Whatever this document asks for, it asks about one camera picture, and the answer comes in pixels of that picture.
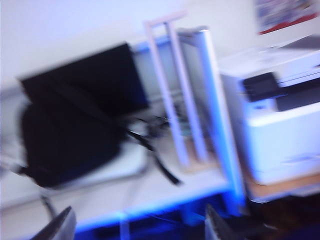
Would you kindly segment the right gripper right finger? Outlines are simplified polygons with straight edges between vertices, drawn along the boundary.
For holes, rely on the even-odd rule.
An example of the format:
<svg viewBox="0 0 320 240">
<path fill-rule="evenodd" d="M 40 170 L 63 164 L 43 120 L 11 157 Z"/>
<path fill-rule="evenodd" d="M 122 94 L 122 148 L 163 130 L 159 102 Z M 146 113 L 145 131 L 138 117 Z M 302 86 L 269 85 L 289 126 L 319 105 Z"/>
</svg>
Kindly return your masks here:
<svg viewBox="0 0 320 240">
<path fill-rule="evenodd" d="M 204 232 L 206 240 L 241 240 L 210 204 L 205 207 Z"/>
</svg>

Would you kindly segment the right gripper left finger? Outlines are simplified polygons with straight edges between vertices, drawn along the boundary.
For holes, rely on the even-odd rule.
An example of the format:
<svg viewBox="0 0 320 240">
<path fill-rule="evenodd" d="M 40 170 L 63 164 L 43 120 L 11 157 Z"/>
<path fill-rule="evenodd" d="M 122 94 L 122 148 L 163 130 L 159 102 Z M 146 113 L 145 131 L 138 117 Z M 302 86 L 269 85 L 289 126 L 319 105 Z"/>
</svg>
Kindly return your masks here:
<svg viewBox="0 0 320 240">
<path fill-rule="evenodd" d="M 43 227 L 32 240 L 73 240 L 77 219 L 71 206 L 65 208 Z"/>
</svg>

